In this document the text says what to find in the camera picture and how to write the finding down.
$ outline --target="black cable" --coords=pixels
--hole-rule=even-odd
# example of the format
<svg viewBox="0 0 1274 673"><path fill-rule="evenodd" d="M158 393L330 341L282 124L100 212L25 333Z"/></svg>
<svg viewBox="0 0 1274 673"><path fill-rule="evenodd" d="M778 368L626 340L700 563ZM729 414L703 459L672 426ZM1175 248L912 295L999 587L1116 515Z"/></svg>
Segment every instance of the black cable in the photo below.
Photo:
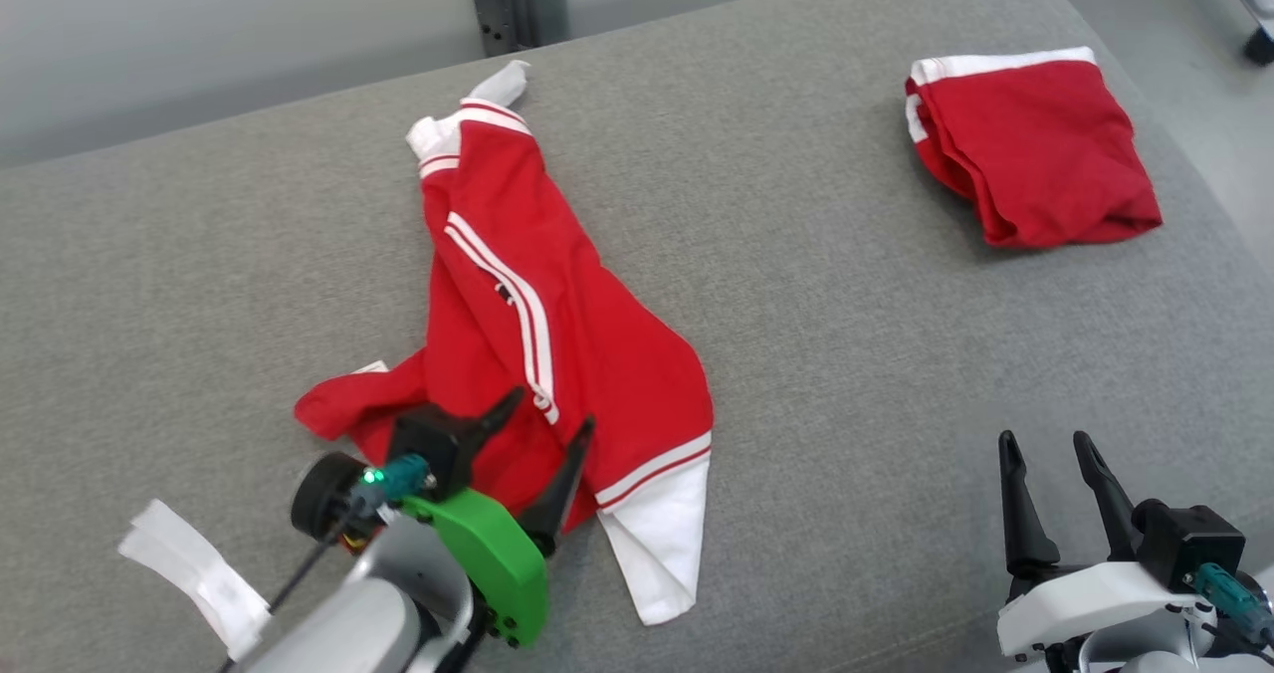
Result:
<svg viewBox="0 0 1274 673"><path fill-rule="evenodd" d="M336 543L336 538L340 538L340 535L345 533L345 528L349 526L349 523L354 520L354 514L357 512L358 512L358 506L350 503L349 509L345 510L345 514L341 515L336 525L331 528L331 532L327 532L327 535L324 537L322 540L316 543L313 548L310 549L310 553L306 554L304 561L302 561L301 566L298 566L296 572L292 574L292 577L288 579L288 583L283 584L283 588L279 589L279 593L274 594L274 600L271 600L270 605L265 608L266 613L273 614L275 611L279 609L280 605L283 605L283 602L288 600L288 597L292 595L292 591L294 591L297 586L301 585L301 579L304 579L310 574L310 570L315 567L315 563L318 563L318 560L322 558L322 554L327 553L327 549ZM222 663L222 667L217 669L217 673L229 673L233 668L234 668L234 659L227 656L225 662Z"/></svg>
<svg viewBox="0 0 1274 673"><path fill-rule="evenodd" d="M1224 631L1223 628L1218 628L1218 627L1213 626L1212 623L1204 623L1203 626L1200 626L1200 628L1203 628L1204 631L1212 633L1213 636L1217 636L1219 639L1226 639L1227 641L1229 641L1233 645L1238 646L1238 650L1246 653L1247 655L1255 655L1256 658L1259 658L1259 659L1264 660L1265 663L1268 663L1269 665L1274 667L1274 658L1270 658L1269 655L1265 654L1265 651L1264 651L1265 646L1259 646L1259 645L1249 641L1246 637L1238 636L1238 633L1232 633L1229 631ZM1261 631L1261 637L1265 639L1266 641L1269 641L1270 640L1270 630L1265 628L1265 631Z"/></svg>

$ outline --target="caster wheel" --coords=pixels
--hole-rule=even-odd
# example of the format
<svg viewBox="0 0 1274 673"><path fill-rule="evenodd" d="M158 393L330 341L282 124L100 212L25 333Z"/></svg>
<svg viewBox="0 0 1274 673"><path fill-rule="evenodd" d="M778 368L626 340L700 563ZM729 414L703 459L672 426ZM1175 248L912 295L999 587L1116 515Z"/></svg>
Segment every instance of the caster wheel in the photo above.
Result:
<svg viewBox="0 0 1274 673"><path fill-rule="evenodd" d="M315 461L292 497L292 528L315 540L322 540L343 514L343 495L363 474L362 461L333 451Z"/></svg>
<svg viewBox="0 0 1274 673"><path fill-rule="evenodd" d="M1274 38L1270 38L1270 34L1265 33L1265 29L1256 29L1252 38L1247 38L1247 46L1243 47L1243 56L1257 66L1274 64Z"/></svg>

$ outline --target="folded red cloth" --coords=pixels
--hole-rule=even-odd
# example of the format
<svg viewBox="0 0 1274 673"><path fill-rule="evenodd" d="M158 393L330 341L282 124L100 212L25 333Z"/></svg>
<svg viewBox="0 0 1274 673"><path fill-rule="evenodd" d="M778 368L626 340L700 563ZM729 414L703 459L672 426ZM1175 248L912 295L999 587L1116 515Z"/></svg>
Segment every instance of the folded red cloth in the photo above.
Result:
<svg viewBox="0 0 1274 673"><path fill-rule="evenodd" d="M924 57L906 115L921 161L973 201L989 245L1116 242L1163 223L1091 47Z"/></svg>

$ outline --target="red garment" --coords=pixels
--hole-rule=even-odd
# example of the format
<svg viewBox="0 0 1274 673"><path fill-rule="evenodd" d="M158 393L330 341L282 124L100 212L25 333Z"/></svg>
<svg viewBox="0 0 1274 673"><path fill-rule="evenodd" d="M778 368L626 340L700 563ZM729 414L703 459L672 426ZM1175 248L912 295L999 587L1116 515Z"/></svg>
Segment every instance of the red garment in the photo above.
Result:
<svg viewBox="0 0 1274 673"><path fill-rule="evenodd" d="M973 201L989 245L1116 242L1163 223L1088 47L925 57L906 90L921 161Z"/></svg>
<svg viewBox="0 0 1274 673"><path fill-rule="evenodd" d="M600 510L643 621L694 600L712 403L694 352L601 266L521 116L465 98L422 121L436 255L427 347L387 373L343 375L297 403L316 435L385 459L394 417L433 402L476 416L534 396L483 449L473 486L515 514L596 421L567 528Z"/></svg>

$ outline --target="gray fabric surface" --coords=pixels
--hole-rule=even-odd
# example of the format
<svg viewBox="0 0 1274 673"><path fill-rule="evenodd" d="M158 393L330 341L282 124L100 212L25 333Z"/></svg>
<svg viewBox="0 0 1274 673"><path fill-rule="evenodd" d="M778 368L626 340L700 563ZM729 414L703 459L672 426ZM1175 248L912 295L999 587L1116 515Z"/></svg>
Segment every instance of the gray fabric surface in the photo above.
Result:
<svg viewBox="0 0 1274 673"><path fill-rule="evenodd" d="M1166 224L1013 255L912 154L913 57L1088 43ZM520 107L605 263L717 405L699 603L642 628L605 537L552 562L535 650L474 670L995 670L995 437L1070 561L1134 498L1274 521L1274 294L1064 0L747 0L527 52ZM311 384L422 343L431 246L401 138L473 64L0 173L0 670L210 670L194 605L115 554L159 497L265 593L320 442ZM1251 551L1251 570L1274 551ZM331 556L283 618L348 565Z"/></svg>

